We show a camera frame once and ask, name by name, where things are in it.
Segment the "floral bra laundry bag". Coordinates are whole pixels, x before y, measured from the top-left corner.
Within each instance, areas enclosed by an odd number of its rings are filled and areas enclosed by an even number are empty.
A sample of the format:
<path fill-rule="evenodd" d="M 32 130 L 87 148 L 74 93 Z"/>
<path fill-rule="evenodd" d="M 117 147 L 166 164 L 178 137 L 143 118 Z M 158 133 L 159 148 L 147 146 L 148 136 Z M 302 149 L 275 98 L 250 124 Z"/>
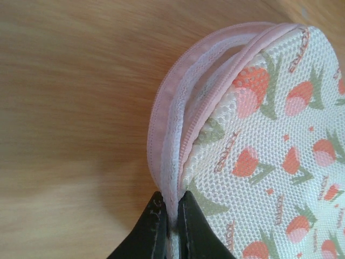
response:
<path fill-rule="evenodd" d="M 318 28 L 196 43 L 160 86 L 147 157 L 170 223 L 191 191 L 236 258 L 344 258 L 344 76 Z"/>

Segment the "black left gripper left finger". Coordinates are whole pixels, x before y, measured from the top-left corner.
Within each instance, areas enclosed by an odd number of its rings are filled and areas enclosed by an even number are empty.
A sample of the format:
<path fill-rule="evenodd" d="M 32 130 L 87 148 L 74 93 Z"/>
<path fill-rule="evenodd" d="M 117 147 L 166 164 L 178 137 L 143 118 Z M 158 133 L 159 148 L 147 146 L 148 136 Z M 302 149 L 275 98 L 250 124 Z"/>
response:
<path fill-rule="evenodd" d="M 133 230 L 108 259 L 166 258 L 167 209 L 162 194 L 155 192 Z"/>

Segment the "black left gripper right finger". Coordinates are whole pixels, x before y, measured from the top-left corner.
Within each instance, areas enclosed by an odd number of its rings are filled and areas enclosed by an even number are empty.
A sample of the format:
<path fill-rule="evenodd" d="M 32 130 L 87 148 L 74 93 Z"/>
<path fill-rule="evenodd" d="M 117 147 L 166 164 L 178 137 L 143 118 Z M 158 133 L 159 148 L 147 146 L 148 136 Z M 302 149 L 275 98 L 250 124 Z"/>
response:
<path fill-rule="evenodd" d="M 177 227 L 181 259 L 235 259 L 212 231 L 190 191 L 178 203 Z"/>

